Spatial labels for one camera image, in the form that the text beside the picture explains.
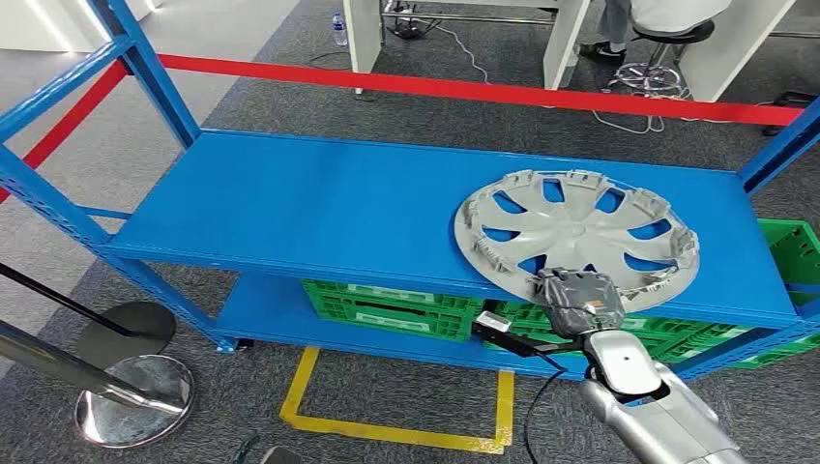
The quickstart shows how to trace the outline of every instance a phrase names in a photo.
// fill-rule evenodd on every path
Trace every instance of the blue metal shelf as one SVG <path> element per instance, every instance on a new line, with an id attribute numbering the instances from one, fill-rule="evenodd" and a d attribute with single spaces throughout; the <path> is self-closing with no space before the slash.
<path id="1" fill-rule="evenodd" d="M 549 373 L 540 361 L 485 350 L 475 340 L 457 344 L 320 321 L 296 280 L 514 300 L 462 258 L 452 223 L 470 193 L 521 169 L 598 171 L 653 190 L 698 233 L 696 280 L 678 298 L 644 314 L 756 329 L 675 365 L 682 377 L 820 332 L 820 300 L 790 304 L 748 199 L 820 140 L 820 100 L 738 172 L 201 130 L 125 1 L 89 5 L 114 40 L 0 116 L 0 186 L 220 351 L 232 352 L 235 337 L 251 337 Z M 131 216 L 74 204 L 2 145 L 114 59 L 139 82 L 187 151 Z M 90 215 L 126 222 L 111 237 Z M 212 319 L 143 259 L 235 270 L 243 277 L 220 317 Z M 571 378 L 585 364 L 572 357 L 561 362 Z"/>
<path id="2" fill-rule="evenodd" d="M 523 374 L 548 375 L 555 369 L 541 358 L 520 358 L 482 347 L 476 338 L 465 343 L 426 336 L 385 332 L 325 321 L 316 317 L 310 300 L 292 277 L 243 275 L 217 319 L 221 334 L 297 345 L 460 365 Z M 555 356 L 569 372 L 562 378 L 580 380 L 587 362 L 580 356 Z"/>
<path id="3" fill-rule="evenodd" d="M 598 171 L 671 202 L 700 237 L 701 267 L 653 314 L 770 328 L 799 320 L 740 178 L 727 171 L 204 131 L 105 248 L 509 300 L 462 257 L 452 223 L 474 190 L 521 169 Z"/>

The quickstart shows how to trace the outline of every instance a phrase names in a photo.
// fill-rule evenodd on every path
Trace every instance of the plastic crate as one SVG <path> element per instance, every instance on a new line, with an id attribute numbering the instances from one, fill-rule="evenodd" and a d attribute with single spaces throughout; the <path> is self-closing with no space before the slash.
<path id="1" fill-rule="evenodd" d="M 658 353 L 658 361 L 679 363 L 750 330 L 749 327 L 731 324 L 707 324 L 700 331 L 689 335 L 664 352 Z"/>
<path id="2" fill-rule="evenodd" d="M 758 219 L 777 270 L 786 283 L 820 284 L 820 241 L 804 220 Z M 789 292 L 792 303 L 805 305 L 820 295 Z"/>
<path id="3" fill-rule="evenodd" d="M 347 295 L 365 296 L 390 302 L 411 302 L 419 305 L 431 305 L 436 307 L 464 308 L 472 310 L 481 308 L 484 304 L 482 298 L 455 297 L 451 295 L 435 295 L 432 293 L 411 292 L 408 290 L 396 290 L 394 288 L 374 287 L 369 285 L 357 285 L 354 283 L 337 283 L 325 280 L 302 280 L 302 287 L 308 293 L 335 292 Z"/>
<path id="4" fill-rule="evenodd" d="M 560 336 L 556 335 L 555 333 L 551 333 L 550 328 L 548 325 L 545 324 L 535 324 L 531 322 L 518 322 L 516 324 L 512 324 L 510 326 L 510 332 L 516 335 L 523 335 L 529 338 L 533 338 L 539 341 L 546 341 L 550 343 L 567 343 L 569 340 L 561 338 Z M 640 338 L 643 345 L 646 347 L 647 351 L 651 356 L 654 356 L 655 353 L 662 353 L 669 349 L 672 345 L 674 345 L 678 340 L 669 340 L 667 338 L 657 338 L 652 337 L 649 334 L 637 334 L 638 338 Z M 484 346 L 487 348 L 492 349 L 501 349 L 497 345 L 494 345 L 489 342 L 485 342 Z M 567 353 L 572 355 L 583 356 L 580 353 Z"/>
<path id="5" fill-rule="evenodd" d="M 493 312 L 510 320 L 514 326 L 544 327 L 549 330 L 549 321 L 543 309 L 530 303 L 495 302 Z M 683 340 L 690 334 L 701 331 L 710 325 L 703 322 L 665 319 L 659 317 L 628 316 L 624 319 L 621 329 L 651 339 Z"/>
<path id="6" fill-rule="evenodd" d="M 441 304 L 420 303 L 357 292 L 319 290 L 314 283 L 310 281 L 303 287 L 316 315 L 322 319 L 452 341 L 469 338 L 472 322 L 481 312 L 483 303 L 481 299 L 444 295 L 435 296 Z M 346 288 L 343 284 L 335 285 L 336 288 Z"/>
<path id="7" fill-rule="evenodd" d="M 779 346 L 775 350 L 768 353 L 752 356 L 751 358 L 747 358 L 743 361 L 735 362 L 732 364 L 732 367 L 738 367 L 740 369 L 756 369 L 764 365 L 776 363 L 790 356 L 805 353 L 806 351 L 813 350 L 818 346 L 820 346 L 820 333 L 801 338 L 800 340 L 793 341 L 792 343 L 783 346 Z"/>

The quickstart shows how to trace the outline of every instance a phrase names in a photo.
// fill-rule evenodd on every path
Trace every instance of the chrome stanchion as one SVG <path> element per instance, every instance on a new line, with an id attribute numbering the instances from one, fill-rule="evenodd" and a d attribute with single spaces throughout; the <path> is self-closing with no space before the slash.
<path id="1" fill-rule="evenodd" d="M 100 369 L 125 358 L 156 355 L 176 332 L 173 314 L 160 304 L 131 302 L 98 314 L 2 263 L 0 276 L 94 321 L 96 324 L 89 324 L 77 338 L 76 347 L 83 360 Z"/>
<path id="2" fill-rule="evenodd" d="M 4 321 L 0 356 L 84 389 L 75 423 L 84 439 L 105 448 L 157 441 L 188 417 L 193 402 L 190 371 L 166 356 L 136 356 L 102 371 Z"/>

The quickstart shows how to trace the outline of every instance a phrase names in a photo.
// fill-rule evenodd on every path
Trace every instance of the person's leg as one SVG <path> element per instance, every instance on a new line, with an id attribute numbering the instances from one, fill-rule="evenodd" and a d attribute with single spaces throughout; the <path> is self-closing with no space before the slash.
<path id="1" fill-rule="evenodd" d="M 606 0 L 600 16 L 599 32 L 605 42 L 586 43 L 579 53 L 595 61 L 621 65 L 627 56 L 627 33 L 630 30 L 631 0 Z"/>
<path id="2" fill-rule="evenodd" d="M 631 9 L 631 0 L 606 0 L 606 7 L 600 16 L 599 32 L 609 40 L 614 51 L 627 47 Z"/>

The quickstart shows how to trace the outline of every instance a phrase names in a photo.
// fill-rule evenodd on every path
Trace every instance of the person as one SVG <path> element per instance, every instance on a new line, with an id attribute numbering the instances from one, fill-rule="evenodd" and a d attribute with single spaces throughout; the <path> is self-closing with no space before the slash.
<path id="1" fill-rule="evenodd" d="M 627 56 L 630 23 L 638 29 L 675 36 L 715 17 L 732 0 L 606 0 L 599 32 L 604 42 L 583 44 L 578 54 L 622 65 Z"/>

